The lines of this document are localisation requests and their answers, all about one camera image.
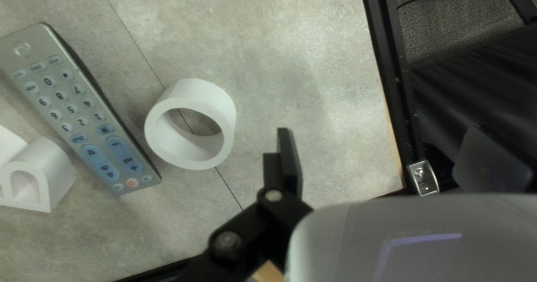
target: metal bracket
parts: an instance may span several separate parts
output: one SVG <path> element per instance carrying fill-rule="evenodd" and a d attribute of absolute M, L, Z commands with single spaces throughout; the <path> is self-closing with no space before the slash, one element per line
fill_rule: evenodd
<path fill-rule="evenodd" d="M 416 190 L 420 196 L 440 193 L 433 168 L 427 160 L 406 166 Z"/>

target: red power button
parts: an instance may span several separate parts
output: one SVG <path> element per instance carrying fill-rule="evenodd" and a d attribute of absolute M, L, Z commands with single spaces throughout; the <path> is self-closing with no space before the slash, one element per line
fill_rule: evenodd
<path fill-rule="evenodd" d="M 128 186 L 132 186 L 132 187 L 138 186 L 138 180 L 136 178 L 129 178 L 127 179 L 126 183 Z"/>

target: remote button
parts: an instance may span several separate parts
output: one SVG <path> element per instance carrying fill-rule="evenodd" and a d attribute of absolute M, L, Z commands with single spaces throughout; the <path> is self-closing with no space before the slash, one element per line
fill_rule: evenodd
<path fill-rule="evenodd" d="M 114 132 L 114 126 L 110 124 L 104 124 L 97 127 L 97 134 L 104 135 Z"/>
<path fill-rule="evenodd" d="M 44 76 L 43 78 L 41 78 L 43 80 L 43 83 L 46 85 L 46 86 L 49 86 L 49 87 L 56 87 L 56 80 L 51 77 L 51 76 Z"/>
<path fill-rule="evenodd" d="M 57 110 L 50 110 L 48 112 L 48 115 L 50 115 L 51 118 L 55 119 L 55 120 L 61 120 L 63 115 L 60 111 L 57 111 Z"/>
<path fill-rule="evenodd" d="M 95 108 L 95 101 L 93 99 L 84 98 L 82 99 L 82 103 L 84 103 L 84 106 L 86 106 L 86 108 Z"/>
<path fill-rule="evenodd" d="M 57 90 L 54 92 L 54 96 L 60 101 L 66 101 L 69 97 L 63 90 Z"/>
<path fill-rule="evenodd" d="M 121 191 L 123 189 L 123 185 L 122 184 L 115 184 L 112 186 L 112 189 L 116 190 L 116 191 Z"/>
<path fill-rule="evenodd" d="M 109 182 L 115 182 L 121 176 L 111 162 L 104 162 L 93 167 L 101 177 Z"/>
<path fill-rule="evenodd" d="M 39 92 L 39 87 L 37 87 L 34 82 L 26 82 L 24 83 L 24 90 L 26 90 L 27 93 L 37 94 Z"/>
<path fill-rule="evenodd" d="M 125 141 L 119 136 L 110 136 L 105 141 L 106 148 L 112 152 L 115 157 L 123 157 L 132 154 L 131 149 Z"/>
<path fill-rule="evenodd" d="M 48 58 L 49 65 L 58 65 L 61 64 L 61 62 L 63 62 L 63 59 L 60 56 L 51 56 L 50 58 Z"/>
<path fill-rule="evenodd" d="M 82 146 L 82 157 L 92 165 L 98 165 L 108 161 L 108 158 L 92 144 Z"/>
<path fill-rule="evenodd" d="M 26 72 L 22 69 L 19 69 L 16 72 L 12 72 L 11 76 L 16 78 L 17 80 L 20 80 L 26 76 Z"/>
<path fill-rule="evenodd" d="M 72 131 L 72 126 L 70 123 L 68 122 L 64 122 L 60 125 L 60 128 L 62 128 L 63 131 L 65 132 L 71 132 Z"/>
<path fill-rule="evenodd" d="M 76 121 L 78 122 L 78 124 L 82 127 L 85 127 L 85 126 L 88 126 L 90 123 L 88 121 L 88 119 L 86 118 L 83 118 L 83 117 L 78 117 L 76 118 Z"/>
<path fill-rule="evenodd" d="M 127 179 L 127 182 L 125 182 L 128 186 L 135 187 L 138 186 L 138 180 L 136 178 L 129 178 Z"/>
<path fill-rule="evenodd" d="M 72 143 L 81 143 L 81 142 L 85 142 L 88 140 L 88 136 L 85 135 L 84 133 L 78 133 L 78 134 L 75 134 L 75 135 L 72 135 L 69 140 L 72 142 Z"/>
<path fill-rule="evenodd" d="M 136 159 L 134 154 L 120 157 L 118 160 L 123 164 L 124 169 L 133 175 L 138 175 L 143 171 L 143 165 Z"/>
<path fill-rule="evenodd" d="M 30 71 L 32 73 L 38 73 L 45 70 L 47 66 L 43 62 L 37 62 L 35 64 L 30 65 Z"/>
<path fill-rule="evenodd" d="M 100 121 L 103 121 L 106 119 L 106 116 L 104 115 L 104 113 L 100 112 L 100 111 L 93 111 L 91 113 L 91 116 L 93 117 L 94 120 L 100 120 Z"/>
<path fill-rule="evenodd" d="M 66 80 L 67 82 L 75 77 L 72 72 L 67 68 L 60 69 L 60 76 L 63 80 Z"/>
<path fill-rule="evenodd" d="M 84 87 L 82 87 L 82 85 L 80 85 L 80 84 L 73 84 L 71 86 L 71 91 L 74 94 L 84 94 L 84 92 L 86 92 Z"/>
<path fill-rule="evenodd" d="M 70 114 L 77 114 L 78 113 L 78 107 L 74 104 L 67 104 L 65 106 L 65 109 L 67 109 L 67 112 Z"/>
<path fill-rule="evenodd" d="M 153 176 L 151 175 L 144 175 L 142 178 L 140 178 L 143 182 L 148 183 L 153 180 Z"/>
<path fill-rule="evenodd" d="M 50 99 L 47 97 L 38 97 L 37 102 L 43 107 L 50 107 Z"/>

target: remote logo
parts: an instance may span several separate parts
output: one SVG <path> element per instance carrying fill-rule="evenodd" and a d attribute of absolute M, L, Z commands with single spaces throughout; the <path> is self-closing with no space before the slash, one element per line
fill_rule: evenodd
<path fill-rule="evenodd" d="M 32 47 L 27 42 L 17 41 L 13 43 L 13 51 L 17 56 L 29 56 Z"/>

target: gray carpet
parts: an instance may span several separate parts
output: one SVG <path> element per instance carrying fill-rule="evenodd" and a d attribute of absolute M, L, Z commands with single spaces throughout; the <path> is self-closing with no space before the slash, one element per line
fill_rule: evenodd
<path fill-rule="evenodd" d="M 399 9 L 399 21 L 410 63 L 524 25 L 509 0 L 421 0 Z"/>

